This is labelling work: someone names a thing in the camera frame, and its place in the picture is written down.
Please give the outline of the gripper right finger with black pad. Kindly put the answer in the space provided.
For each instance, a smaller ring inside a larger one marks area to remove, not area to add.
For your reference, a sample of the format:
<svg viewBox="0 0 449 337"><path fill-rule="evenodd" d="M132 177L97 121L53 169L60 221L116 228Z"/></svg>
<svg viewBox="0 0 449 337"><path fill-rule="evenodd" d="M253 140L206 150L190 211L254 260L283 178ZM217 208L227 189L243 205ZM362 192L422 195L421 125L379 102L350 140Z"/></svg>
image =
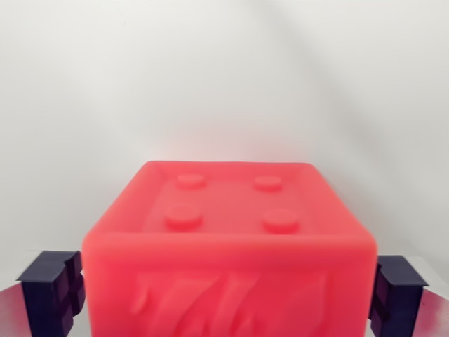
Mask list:
<svg viewBox="0 0 449 337"><path fill-rule="evenodd" d="M374 336L448 335L448 284L419 257L383 255L370 306Z"/></svg>

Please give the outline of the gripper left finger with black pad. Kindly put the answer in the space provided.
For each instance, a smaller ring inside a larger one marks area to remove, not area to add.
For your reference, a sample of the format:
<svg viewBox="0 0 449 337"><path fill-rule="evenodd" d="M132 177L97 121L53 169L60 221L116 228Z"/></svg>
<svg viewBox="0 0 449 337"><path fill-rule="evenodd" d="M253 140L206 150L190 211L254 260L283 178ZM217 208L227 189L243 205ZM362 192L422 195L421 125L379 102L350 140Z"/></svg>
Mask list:
<svg viewBox="0 0 449 337"><path fill-rule="evenodd" d="M42 251L1 290L2 336L68 336L83 309L80 251Z"/></svg>

